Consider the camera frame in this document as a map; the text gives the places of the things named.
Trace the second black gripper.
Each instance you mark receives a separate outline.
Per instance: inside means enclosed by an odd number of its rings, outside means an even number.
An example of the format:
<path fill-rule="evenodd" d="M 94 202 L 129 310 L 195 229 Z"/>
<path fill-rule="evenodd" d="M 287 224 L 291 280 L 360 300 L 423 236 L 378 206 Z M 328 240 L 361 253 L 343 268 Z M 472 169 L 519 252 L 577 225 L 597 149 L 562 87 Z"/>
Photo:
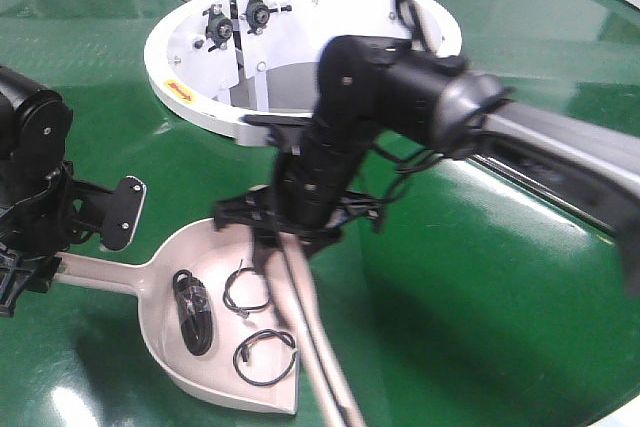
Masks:
<path fill-rule="evenodd" d="M 73 163 L 64 161 L 42 178 L 30 179 L 1 163 L 1 315 L 14 315 L 26 290 L 47 292 L 70 244 L 69 213 Z"/>

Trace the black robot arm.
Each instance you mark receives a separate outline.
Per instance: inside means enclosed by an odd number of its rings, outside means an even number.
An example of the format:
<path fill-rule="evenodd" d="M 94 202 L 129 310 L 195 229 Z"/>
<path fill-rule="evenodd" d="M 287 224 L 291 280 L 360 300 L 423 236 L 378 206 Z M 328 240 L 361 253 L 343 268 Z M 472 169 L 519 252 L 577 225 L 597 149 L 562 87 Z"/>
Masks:
<path fill-rule="evenodd" d="M 511 100 L 493 75 L 459 56 L 439 58 L 403 39 L 339 36 L 318 64 L 318 102 L 308 121 L 269 127 L 278 146 L 271 183 L 214 207 L 219 226 L 293 233 L 314 249 L 360 216 L 381 220 L 392 193 L 349 184 L 377 136 L 394 131 L 423 147 L 397 164 L 401 178 L 444 159 L 498 160 L 608 227 L 626 286 L 639 291 L 639 141 L 636 137 Z"/>

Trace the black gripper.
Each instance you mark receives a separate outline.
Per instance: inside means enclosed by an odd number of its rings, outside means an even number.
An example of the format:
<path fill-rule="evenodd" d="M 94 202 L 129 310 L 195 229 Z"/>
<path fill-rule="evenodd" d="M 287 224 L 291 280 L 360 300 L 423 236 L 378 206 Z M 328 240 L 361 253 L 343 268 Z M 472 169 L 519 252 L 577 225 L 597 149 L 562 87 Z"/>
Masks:
<path fill-rule="evenodd" d="M 255 237 L 269 247 L 276 247 L 278 232 L 294 234 L 302 250 L 311 257 L 342 239 L 342 226 L 364 217 L 378 228 L 383 219 L 381 200 L 355 191 L 346 191 L 322 227 L 303 227 L 275 212 L 270 186 L 255 186 L 245 193 L 214 203 L 213 217 L 218 230 L 231 224 L 249 226 Z"/>

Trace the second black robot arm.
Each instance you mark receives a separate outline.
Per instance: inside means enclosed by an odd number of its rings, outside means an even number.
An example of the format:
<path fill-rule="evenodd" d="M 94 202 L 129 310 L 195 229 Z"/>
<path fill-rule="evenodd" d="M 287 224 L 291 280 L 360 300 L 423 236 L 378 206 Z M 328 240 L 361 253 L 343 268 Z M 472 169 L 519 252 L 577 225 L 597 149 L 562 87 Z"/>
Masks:
<path fill-rule="evenodd" d="M 73 113 L 57 92 L 1 67 L 1 315 L 20 294 L 44 292 L 68 244 L 62 233 L 63 161 Z"/>

